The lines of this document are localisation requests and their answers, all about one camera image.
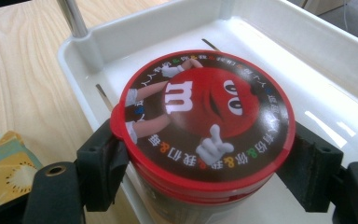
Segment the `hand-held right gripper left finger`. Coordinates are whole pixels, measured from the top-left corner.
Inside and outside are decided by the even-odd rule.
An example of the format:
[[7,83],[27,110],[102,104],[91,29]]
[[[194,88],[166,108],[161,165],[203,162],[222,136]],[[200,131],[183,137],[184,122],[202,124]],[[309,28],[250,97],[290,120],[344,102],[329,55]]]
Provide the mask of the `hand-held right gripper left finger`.
[[89,212],[105,212],[115,198],[129,164],[124,143],[106,120],[76,153],[81,201]]

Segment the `white two-tier cart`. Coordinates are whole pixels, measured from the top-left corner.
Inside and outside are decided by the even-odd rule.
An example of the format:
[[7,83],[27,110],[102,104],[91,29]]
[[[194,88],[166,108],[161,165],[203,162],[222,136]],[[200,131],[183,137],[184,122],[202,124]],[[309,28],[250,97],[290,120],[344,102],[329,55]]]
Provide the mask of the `white two-tier cart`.
[[[88,28],[76,0],[58,0],[71,29],[58,54],[93,128],[111,121],[132,76],[171,53],[242,58],[282,88],[299,122],[343,152],[326,213],[306,212],[277,175],[211,224],[358,224],[358,39],[285,0],[172,0]],[[122,188],[141,224],[169,224],[149,206],[131,163]]]

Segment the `fruit print cloth bag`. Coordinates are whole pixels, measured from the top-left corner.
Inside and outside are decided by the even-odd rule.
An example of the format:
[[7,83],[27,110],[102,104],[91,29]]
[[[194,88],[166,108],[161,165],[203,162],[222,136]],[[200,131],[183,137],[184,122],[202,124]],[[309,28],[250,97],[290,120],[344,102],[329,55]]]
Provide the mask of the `fruit print cloth bag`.
[[18,133],[0,133],[0,206],[29,193],[42,167]]

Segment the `red lid candy jar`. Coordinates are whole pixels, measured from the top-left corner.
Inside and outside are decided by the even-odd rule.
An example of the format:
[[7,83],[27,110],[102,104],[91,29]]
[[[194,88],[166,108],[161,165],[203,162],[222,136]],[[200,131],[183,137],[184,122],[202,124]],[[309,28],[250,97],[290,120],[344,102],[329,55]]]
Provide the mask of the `red lid candy jar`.
[[288,157],[293,108],[242,58],[186,50],[144,65],[110,127],[127,147],[149,206],[169,224],[211,224],[259,190]]

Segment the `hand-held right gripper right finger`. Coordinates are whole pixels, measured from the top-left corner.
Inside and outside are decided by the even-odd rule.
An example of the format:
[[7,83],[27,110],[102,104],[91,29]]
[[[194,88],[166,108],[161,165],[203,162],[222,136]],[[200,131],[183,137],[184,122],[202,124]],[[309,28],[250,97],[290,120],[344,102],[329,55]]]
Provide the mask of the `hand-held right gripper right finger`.
[[295,141],[277,175],[306,212],[326,213],[328,183],[342,159],[341,150],[296,122]]

